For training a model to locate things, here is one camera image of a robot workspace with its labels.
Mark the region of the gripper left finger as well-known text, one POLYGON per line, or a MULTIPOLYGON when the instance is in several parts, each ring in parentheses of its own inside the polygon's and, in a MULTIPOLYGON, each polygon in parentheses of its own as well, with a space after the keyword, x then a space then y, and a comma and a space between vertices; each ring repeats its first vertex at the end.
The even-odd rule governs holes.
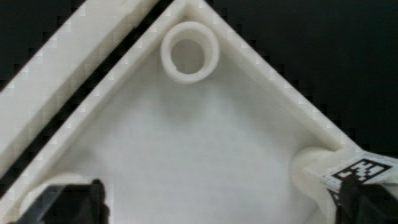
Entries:
POLYGON ((104 181, 50 179, 29 192, 0 224, 111 224, 104 181))

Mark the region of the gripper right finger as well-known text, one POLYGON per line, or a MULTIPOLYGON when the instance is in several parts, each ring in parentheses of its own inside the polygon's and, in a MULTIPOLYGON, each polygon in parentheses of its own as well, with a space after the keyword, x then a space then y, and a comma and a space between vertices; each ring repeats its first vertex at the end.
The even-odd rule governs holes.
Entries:
POLYGON ((381 184, 354 177, 342 183, 335 224, 398 224, 398 198, 381 184))

